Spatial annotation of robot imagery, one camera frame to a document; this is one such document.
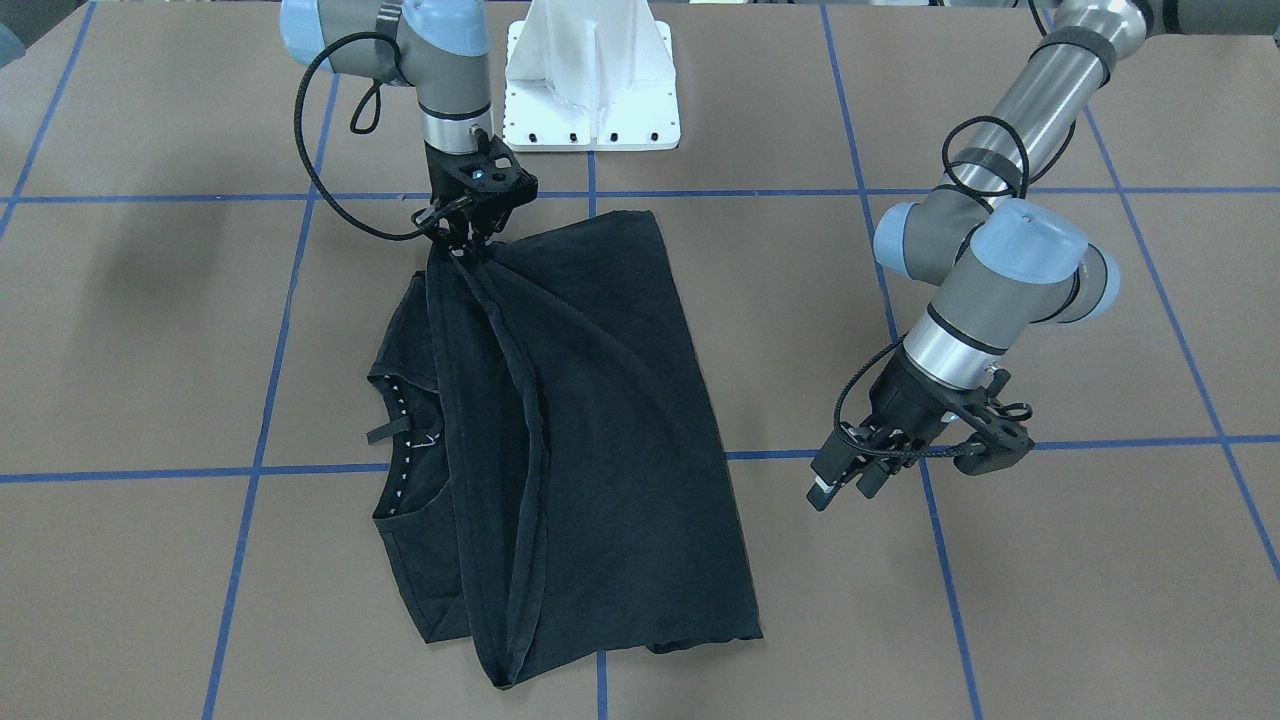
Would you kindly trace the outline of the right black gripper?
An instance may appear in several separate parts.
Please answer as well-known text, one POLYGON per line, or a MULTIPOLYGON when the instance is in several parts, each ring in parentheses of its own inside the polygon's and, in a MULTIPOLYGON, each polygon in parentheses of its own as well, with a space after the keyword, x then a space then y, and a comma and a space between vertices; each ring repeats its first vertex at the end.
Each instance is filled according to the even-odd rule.
POLYGON ((425 147, 431 206, 416 215, 415 224, 435 246, 447 247, 452 258, 480 263, 489 256, 493 236, 500 231, 476 229, 468 219, 470 200, 456 173, 457 159, 465 154, 425 147))

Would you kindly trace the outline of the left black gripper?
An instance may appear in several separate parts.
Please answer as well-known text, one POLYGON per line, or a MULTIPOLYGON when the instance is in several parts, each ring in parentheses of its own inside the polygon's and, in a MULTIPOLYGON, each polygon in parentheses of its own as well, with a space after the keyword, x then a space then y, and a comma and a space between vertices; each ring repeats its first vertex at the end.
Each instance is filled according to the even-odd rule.
POLYGON ((910 462, 887 451, 925 451, 946 429, 946 413, 977 402, 977 391, 956 389, 920 370, 899 347, 892 348, 869 392, 870 415, 855 430, 832 430, 819 447, 810 468, 814 482, 806 501, 814 510, 827 510, 835 496, 851 480, 865 498, 874 498, 884 483, 910 462))

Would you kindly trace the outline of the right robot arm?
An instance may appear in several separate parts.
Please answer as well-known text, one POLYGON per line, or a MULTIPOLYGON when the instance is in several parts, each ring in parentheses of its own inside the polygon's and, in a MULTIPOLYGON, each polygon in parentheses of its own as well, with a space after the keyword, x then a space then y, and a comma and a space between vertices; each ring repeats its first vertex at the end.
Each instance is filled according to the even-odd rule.
POLYGON ((489 76, 490 36, 480 1, 284 1, 279 27, 287 51, 305 68, 294 97, 293 136, 320 197, 357 229, 392 242, 425 237, 456 256, 479 255, 516 208, 538 195, 497 133, 489 76), (413 229, 390 233, 343 209, 323 183, 305 145, 308 86, 319 70, 415 91, 430 176, 431 202, 413 229))

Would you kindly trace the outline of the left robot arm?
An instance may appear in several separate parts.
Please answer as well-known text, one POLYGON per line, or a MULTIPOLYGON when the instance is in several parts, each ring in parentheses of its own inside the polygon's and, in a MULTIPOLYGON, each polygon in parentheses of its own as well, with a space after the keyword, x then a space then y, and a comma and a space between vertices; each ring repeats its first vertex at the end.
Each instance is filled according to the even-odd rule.
POLYGON ((815 510, 846 486, 872 498, 924 457, 948 457, 974 477, 1033 450, 1032 409, 1000 400, 1002 360, 1029 325, 1102 314, 1121 273, 1082 229, 1032 202, 1032 186, 1061 156, 1091 97, 1147 40, 1268 36, 1277 14, 1275 1, 1059 4, 993 111, 943 140, 938 184, 920 202, 892 206, 874 228, 876 261, 936 292, 914 327, 876 355, 883 370, 865 419, 846 421, 836 401, 812 461, 806 500, 815 510))

